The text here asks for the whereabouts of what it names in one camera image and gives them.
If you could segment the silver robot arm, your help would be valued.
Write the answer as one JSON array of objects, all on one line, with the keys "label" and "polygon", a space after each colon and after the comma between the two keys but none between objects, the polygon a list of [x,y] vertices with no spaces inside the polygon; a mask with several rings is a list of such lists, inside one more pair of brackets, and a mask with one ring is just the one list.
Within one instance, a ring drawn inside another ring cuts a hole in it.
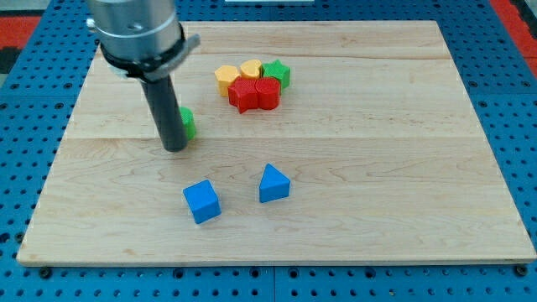
[{"label": "silver robot arm", "polygon": [[140,81],[165,150],[187,146],[171,73],[201,44],[187,36],[173,0],[88,0],[86,26],[106,62],[120,76]]}]

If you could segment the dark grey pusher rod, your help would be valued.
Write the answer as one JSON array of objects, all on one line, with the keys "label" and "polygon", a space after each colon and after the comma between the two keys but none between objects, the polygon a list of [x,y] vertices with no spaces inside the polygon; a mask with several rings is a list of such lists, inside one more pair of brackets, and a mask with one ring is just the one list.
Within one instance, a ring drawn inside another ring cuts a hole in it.
[{"label": "dark grey pusher rod", "polygon": [[164,149],[169,152],[183,150],[188,138],[170,76],[141,85]]}]

